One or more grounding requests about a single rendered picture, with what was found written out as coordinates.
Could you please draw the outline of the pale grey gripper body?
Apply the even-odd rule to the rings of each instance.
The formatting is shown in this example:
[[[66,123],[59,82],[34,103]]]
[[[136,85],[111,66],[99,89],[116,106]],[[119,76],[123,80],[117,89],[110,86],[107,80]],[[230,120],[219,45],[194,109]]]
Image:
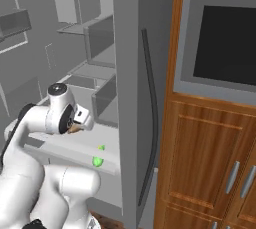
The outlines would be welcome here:
[[[91,131],[94,127],[94,120],[89,112],[82,112],[79,116],[81,127],[87,131]]]

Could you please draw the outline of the brown onion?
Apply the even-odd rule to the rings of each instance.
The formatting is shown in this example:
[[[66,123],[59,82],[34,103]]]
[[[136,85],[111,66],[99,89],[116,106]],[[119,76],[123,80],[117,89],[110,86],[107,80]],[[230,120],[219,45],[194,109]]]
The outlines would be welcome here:
[[[76,132],[78,132],[78,131],[80,131],[80,130],[81,130],[81,128],[80,128],[80,125],[79,125],[79,124],[73,124],[73,125],[69,128],[68,133],[69,133],[69,134],[73,134],[73,133],[76,133]]]

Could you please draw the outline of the grey translucent fridge bin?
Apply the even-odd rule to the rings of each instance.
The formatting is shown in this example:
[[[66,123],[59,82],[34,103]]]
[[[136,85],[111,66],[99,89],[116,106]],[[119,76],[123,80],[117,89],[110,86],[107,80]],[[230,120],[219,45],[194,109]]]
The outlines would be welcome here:
[[[116,75],[113,74],[92,95],[94,120],[98,124],[118,127]]]
[[[87,61],[91,65],[114,68],[113,16],[87,22],[83,27]]]

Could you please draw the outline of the grey fridge drawer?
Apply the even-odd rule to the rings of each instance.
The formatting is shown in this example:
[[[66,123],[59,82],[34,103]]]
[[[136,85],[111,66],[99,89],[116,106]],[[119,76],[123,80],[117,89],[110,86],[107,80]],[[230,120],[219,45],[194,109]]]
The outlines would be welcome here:
[[[92,159],[101,158],[103,164],[99,167],[100,171],[111,175],[120,174],[118,152],[93,132],[79,131],[64,135],[32,133],[25,143],[25,148],[91,168]]]

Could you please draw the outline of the green corn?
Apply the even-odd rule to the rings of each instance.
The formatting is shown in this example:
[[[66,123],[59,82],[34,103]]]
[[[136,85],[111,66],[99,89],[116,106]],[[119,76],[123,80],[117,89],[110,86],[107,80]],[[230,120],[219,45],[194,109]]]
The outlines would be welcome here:
[[[99,150],[105,150],[105,146],[104,145],[99,145],[98,149]],[[100,157],[93,157],[92,158],[92,165],[95,166],[95,167],[101,167],[103,162],[104,162],[103,158],[100,158]]]

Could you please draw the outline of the grey fridge shelf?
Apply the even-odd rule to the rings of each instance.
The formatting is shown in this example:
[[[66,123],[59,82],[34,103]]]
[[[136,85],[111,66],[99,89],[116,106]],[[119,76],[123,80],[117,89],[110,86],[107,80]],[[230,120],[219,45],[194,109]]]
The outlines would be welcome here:
[[[82,64],[70,71],[71,75],[107,80],[116,72],[114,68]]]

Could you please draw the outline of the grey fridge door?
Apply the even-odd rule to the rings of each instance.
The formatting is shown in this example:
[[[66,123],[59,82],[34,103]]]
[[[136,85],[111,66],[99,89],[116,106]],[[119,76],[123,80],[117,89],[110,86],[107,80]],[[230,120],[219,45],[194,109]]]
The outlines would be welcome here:
[[[153,168],[142,204],[138,206],[152,141],[151,100],[141,29],[147,29],[157,94],[159,136],[155,167],[160,151],[172,0],[113,0],[113,3],[123,223],[125,229],[137,229],[154,174]]]

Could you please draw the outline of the grey fridge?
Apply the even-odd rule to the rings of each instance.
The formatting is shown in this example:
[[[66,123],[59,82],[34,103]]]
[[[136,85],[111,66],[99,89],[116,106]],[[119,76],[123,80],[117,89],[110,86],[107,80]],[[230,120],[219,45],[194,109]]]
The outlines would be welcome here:
[[[0,0],[0,15],[26,9],[32,29],[0,42],[0,125],[9,132],[20,109],[27,103],[48,104],[47,88],[54,82],[67,84],[76,101],[93,115],[92,95],[106,80],[71,75],[70,71],[89,64],[86,57],[84,25],[113,16],[113,0]],[[98,124],[91,131],[109,143],[119,155],[119,129]],[[79,165],[61,158],[26,149],[43,164]],[[97,199],[121,206],[119,175],[99,170],[101,188]]]

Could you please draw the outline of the grey fridge door bin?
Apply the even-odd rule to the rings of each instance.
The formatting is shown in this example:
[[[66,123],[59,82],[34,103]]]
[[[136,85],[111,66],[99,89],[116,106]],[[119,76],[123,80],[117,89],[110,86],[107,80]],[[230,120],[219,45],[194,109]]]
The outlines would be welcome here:
[[[26,9],[15,9],[0,15],[0,41],[31,29],[29,13]]]

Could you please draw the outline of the wooden cabinet housing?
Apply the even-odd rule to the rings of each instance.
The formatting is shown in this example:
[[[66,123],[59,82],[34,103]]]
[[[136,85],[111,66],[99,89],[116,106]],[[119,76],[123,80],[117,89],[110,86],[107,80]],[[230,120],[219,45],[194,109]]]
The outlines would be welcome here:
[[[198,214],[206,218],[219,220],[221,224],[217,229],[247,229],[246,227],[239,226],[236,224],[235,214],[236,214],[236,211],[238,210],[239,186],[241,184],[241,179],[243,178],[244,170],[246,168],[248,159],[250,158],[251,152],[256,147],[256,137],[254,138],[253,144],[246,155],[246,160],[244,165],[242,165],[242,167],[239,167],[236,180],[230,191],[231,198],[229,199],[223,218],[219,219],[216,217],[208,216],[206,214],[195,212],[193,210],[188,210],[176,204],[171,204],[162,198],[163,186],[165,185],[165,180],[167,178],[167,173],[165,171],[165,155],[163,154],[163,151],[164,151],[164,143],[165,143],[165,133],[167,132],[166,125],[167,125],[168,106],[171,102],[173,101],[182,102],[182,103],[198,105],[206,108],[213,108],[213,109],[219,109],[219,110],[228,111],[228,112],[256,116],[256,106],[254,105],[238,104],[238,103],[222,101],[218,99],[199,97],[196,95],[182,94],[173,90],[177,51],[178,51],[180,21],[181,21],[181,15],[182,15],[182,4],[183,4],[183,0],[174,0],[174,3],[173,3],[171,39],[170,39],[169,61],[168,61],[168,76],[167,76],[166,97],[165,97],[165,107],[164,107],[162,143],[161,143],[160,160],[159,160],[154,229],[162,229],[163,227],[164,211],[165,211],[164,205],[178,207],[181,210],[189,211],[189,212],[192,212],[193,214]]]

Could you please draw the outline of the wooden cabinet door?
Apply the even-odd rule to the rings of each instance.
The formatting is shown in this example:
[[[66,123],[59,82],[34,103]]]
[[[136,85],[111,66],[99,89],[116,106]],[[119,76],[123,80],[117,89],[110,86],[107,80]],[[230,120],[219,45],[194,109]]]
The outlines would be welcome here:
[[[213,222],[219,220],[206,218],[192,212],[181,210],[178,207],[164,205],[164,220],[162,229],[212,229]]]
[[[162,198],[182,208],[223,218],[234,167],[242,167],[256,137],[256,116],[182,102],[168,106]]]
[[[241,179],[238,195],[238,210],[235,214],[236,224],[246,227],[247,229],[256,229],[256,175],[248,193],[244,198],[240,197],[240,192],[250,168],[253,165],[256,165],[256,147],[251,152],[250,158],[248,159],[246,168],[244,170],[243,178]]]

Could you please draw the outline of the grey built-in oven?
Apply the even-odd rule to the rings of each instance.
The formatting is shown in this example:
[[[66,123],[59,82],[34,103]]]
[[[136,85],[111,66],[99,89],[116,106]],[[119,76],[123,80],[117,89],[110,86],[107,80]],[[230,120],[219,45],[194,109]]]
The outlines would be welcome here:
[[[256,106],[256,0],[183,0],[173,90]]]

